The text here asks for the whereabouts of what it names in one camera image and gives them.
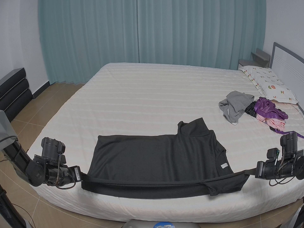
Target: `wall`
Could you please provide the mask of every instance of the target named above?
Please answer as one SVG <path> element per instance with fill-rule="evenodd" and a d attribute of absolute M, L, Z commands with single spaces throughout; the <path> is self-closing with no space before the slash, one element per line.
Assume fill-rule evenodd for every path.
<path fill-rule="evenodd" d="M 38 0 L 0 0 L 0 78 L 21 67 L 32 93 L 48 81 L 39 40 Z"/>
<path fill-rule="evenodd" d="M 304 58 L 303 8 L 304 0 L 266 0 L 265 52 L 277 42 Z"/>

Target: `teal curtain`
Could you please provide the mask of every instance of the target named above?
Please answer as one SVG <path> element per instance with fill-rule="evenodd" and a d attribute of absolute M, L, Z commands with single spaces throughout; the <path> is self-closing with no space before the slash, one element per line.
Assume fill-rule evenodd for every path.
<path fill-rule="evenodd" d="M 110 62 L 139 62 L 136 0 L 39 0 L 50 83 L 87 82 Z"/>
<path fill-rule="evenodd" d="M 266 0 L 39 0 L 50 83 L 87 82 L 110 62 L 237 69 L 263 48 Z"/>
<path fill-rule="evenodd" d="M 265 24 L 266 0 L 138 0 L 139 60 L 237 69 Z"/>

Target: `gray towel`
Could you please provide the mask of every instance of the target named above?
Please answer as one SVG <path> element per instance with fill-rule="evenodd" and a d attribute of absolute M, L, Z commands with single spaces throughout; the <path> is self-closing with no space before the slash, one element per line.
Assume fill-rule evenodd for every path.
<path fill-rule="evenodd" d="M 246 107 L 253 102 L 254 96 L 232 91 L 226 97 L 225 100 L 219 102 L 219 108 L 224 112 L 223 116 L 227 121 L 236 125 Z"/>

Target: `black pole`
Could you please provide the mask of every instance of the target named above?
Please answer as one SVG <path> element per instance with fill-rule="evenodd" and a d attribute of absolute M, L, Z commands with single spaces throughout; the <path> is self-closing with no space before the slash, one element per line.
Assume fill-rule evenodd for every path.
<path fill-rule="evenodd" d="M 25 220 L 15 209 L 0 185 L 0 214 L 12 228 L 26 228 Z"/>

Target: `mattress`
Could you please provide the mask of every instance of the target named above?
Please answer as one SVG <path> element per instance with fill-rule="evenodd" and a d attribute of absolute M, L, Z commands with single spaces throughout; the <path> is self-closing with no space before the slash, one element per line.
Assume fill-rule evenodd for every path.
<path fill-rule="evenodd" d="M 44 127 L 28 154 L 41 154 L 45 136 L 66 145 L 67 165 L 87 173 L 98 135 L 176 134 L 177 124 L 203 117 L 228 150 L 234 172 L 255 168 L 267 150 L 280 148 L 281 135 L 250 115 L 236 126 L 218 107 L 233 90 L 260 93 L 241 71 L 166 64 L 110 63 L 79 89 Z M 304 116 L 296 105 L 277 103 L 285 111 L 286 131 L 304 133 Z M 298 149 L 304 139 L 298 140 Z M 69 190 L 41 185 L 34 188 L 49 202 L 96 218 L 171 222 L 228 222 L 252 217 L 292 203 L 304 196 L 304 181 L 270 187 L 250 176 L 239 192 L 178 199 L 130 199 L 85 191 L 81 184 Z"/>

